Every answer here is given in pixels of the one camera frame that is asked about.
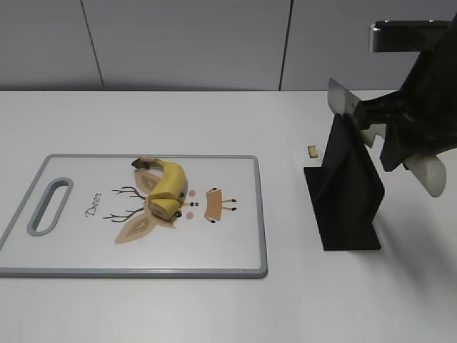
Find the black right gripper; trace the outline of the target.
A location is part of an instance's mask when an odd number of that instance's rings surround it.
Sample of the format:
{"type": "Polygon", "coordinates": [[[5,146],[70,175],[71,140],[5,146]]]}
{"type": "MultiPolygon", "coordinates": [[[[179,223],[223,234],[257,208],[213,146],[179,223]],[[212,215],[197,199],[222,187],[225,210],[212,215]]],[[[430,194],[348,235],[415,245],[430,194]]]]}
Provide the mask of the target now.
{"type": "Polygon", "coordinates": [[[399,91],[360,101],[353,112],[360,130],[387,124],[380,160],[392,172],[405,160],[427,150],[456,148],[456,24],[452,23],[430,51],[416,60],[399,91]],[[408,105],[406,123],[388,124],[408,105]]]}

